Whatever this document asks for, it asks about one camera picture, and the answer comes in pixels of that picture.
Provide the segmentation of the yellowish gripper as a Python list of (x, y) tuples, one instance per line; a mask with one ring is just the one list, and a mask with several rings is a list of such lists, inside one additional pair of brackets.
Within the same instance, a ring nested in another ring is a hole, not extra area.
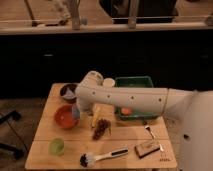
[(111, 119), (114, 116), (114, 107), (106, 104), (95, 104), (92, 112), (93, 116), (99, 116), (99, 119)]

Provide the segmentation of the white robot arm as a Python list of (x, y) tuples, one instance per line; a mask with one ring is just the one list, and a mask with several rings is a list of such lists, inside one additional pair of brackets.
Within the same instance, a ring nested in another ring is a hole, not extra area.
[(213, 171), (213, 90), (104, 87), (103, 82), (99, 72), (89, 71), (77, 85), (81, 112), (102, 103), (176, 117), (182, 126), (178, 169)]

